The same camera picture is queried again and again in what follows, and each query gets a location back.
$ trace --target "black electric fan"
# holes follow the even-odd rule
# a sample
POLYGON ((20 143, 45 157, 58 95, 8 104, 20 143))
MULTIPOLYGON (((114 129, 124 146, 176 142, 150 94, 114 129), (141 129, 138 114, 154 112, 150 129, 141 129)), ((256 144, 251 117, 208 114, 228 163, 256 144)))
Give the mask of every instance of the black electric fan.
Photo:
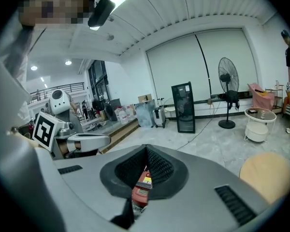
POLYGON ((228 96, 231 92, 238 92, 239 80, 237 70, 228 58, 222 58, 218 66, 218 74, 221 87, 226 93, 227 107, 227 119, 221 120, 219 126, 225 129, 232 129, 235 127, 235 123, 229 120, 229 99, 228 96))

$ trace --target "wall baseboard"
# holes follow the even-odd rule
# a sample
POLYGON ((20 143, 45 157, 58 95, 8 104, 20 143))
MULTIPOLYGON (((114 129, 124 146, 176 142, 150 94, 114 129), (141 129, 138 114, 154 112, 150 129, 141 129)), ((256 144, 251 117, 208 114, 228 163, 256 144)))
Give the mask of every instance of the wall baseboard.
MULTIPOLYGON (((244 115, 245 112, 238 112, 238 113, 230 113, 229 117, 232 116, 239 116, 244 115)), ((215 114, 215 115, 203 115, 203 116, 195 116, 195 119, 202 119, 202 118, 220 118, 220 117, 226 117, 227 114, 215 114)), ((176 120, 176 117, 168 118, 169 120, 176 120)))

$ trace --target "white ceiling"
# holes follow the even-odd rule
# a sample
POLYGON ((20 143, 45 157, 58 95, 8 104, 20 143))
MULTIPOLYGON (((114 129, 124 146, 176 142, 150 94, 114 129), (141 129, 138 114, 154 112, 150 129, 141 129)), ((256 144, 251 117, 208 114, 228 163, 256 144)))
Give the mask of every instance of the white ceiling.
POLYGON ((30 58, 28 59, 28 70, 27 70, 27 81, 40 78, 40 77, 46 77, 46 76, 52 76, 56 74, 62 74, 65 73, 74 73, 77 74, 82 59, 79 58, 73 58, 70 59, 72 64, 67 66, 65 65, 67 59, 64 59, 61 56, 54 56, 54 57, 47 57, 47 58, 30 58), (37 66, 38 69, 36 71, 32 71, 31 67, 37 66))
MULTIPOLYGON (((30 59, 43 64, 49 57, 61 58, 61 62, 67 58, 120 62, 128 49, 174 24, 219 15, 252 17, 263 24, 275 12, 267 0, 127 0, 98 31, 88 28, 88 19, 79 25, 48 27, 30 59), (114 39, 108 41, 109 35, 114 39)), ((41 32, 36 30, 33 41, 41 32)))

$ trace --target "balcony railing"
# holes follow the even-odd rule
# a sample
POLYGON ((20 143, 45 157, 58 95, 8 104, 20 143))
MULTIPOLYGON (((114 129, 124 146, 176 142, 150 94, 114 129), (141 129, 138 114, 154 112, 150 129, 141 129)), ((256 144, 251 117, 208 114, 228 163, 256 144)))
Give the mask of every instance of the balcony railing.
POLYGON ((47 89, 39 90, 39 92, 30 93, 32 95, 32 100, 30 101, 30 104, 39 102, 42 100, 48 100, 52 92, 56 89, 62 89, 63 91, 67 93, 85 90, 84 83, 73 83, 73 84, 61 85, 57 87, 50 87, 47 89))

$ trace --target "window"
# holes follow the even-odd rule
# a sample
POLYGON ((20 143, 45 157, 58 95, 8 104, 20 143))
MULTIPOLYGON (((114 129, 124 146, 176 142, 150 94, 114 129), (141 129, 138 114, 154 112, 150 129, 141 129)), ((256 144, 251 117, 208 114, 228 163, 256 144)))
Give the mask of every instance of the window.
POLYGON ((92 93, 96 98, 109 101, 107 86, 108 79, 106 74, 105 62, 96 60, 88 70, 92 93))

